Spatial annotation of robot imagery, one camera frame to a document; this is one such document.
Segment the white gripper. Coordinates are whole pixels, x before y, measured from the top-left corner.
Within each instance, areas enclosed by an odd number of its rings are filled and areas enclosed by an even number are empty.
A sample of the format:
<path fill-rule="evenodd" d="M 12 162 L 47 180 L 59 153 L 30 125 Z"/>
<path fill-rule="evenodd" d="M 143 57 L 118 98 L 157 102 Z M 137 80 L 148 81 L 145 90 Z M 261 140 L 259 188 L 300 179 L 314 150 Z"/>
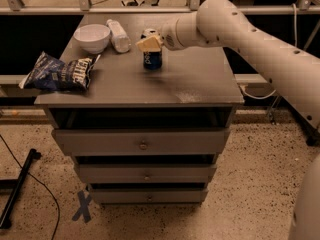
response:
<path fill-rule="evenodd" d="M 160 52 L 162 45 L 171 51 L 189 47 L 207 47 L 205 37 L 197 29 L 196 12 L 181 14 L 165 22 L 160 35 L 149 35 L 141 38 L 136 46 L 141 52 Z"/>

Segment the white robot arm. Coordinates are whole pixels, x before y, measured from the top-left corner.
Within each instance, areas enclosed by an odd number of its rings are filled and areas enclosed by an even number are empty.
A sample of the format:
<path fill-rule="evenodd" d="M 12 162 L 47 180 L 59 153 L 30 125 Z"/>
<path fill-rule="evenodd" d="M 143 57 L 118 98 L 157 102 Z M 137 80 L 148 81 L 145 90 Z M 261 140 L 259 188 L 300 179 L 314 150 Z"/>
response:
<path fill-rule="evenodd" d="M 157 34 L 136 43 L 141 51 L 226 46 L 269 81 L 314 130 L 319 129 L 319 59 L 256 28 L 232 2 L 206 0 L 197 11 L 179 14 L 157 28 Z M 284 240 L 320 240 L 320 155 L 303 175 Z"/>

